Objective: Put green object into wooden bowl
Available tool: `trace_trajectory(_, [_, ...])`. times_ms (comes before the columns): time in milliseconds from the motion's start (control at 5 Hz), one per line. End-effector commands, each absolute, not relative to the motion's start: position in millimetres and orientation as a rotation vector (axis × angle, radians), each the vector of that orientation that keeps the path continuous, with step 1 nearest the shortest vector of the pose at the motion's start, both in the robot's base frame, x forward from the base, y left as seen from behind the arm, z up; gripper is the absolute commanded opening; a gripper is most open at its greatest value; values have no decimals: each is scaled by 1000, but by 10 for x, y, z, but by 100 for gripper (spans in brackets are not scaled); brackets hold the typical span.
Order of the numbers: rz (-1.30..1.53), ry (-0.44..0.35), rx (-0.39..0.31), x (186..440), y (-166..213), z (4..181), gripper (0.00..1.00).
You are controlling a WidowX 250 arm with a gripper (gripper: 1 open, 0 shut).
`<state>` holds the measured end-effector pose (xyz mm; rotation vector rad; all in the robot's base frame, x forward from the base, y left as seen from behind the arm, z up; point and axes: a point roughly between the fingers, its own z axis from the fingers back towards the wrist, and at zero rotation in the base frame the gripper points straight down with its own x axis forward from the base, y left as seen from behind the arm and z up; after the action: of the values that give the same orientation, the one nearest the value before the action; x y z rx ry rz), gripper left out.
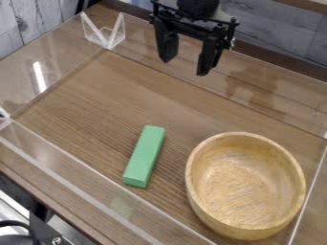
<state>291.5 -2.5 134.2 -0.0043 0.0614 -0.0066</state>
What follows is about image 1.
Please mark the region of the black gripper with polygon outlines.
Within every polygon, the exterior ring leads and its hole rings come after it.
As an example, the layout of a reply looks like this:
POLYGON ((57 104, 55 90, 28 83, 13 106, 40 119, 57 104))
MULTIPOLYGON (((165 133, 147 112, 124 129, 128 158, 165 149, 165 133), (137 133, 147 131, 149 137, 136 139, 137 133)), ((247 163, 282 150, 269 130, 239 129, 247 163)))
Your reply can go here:
POLYGON ((203 42, 196 74, 205 76, 216 67, 223 49, 235 42, 237 18, 221 10, 220 0, 151 0, 159 57, 168 63, 177 55, 179 35, 203 42))

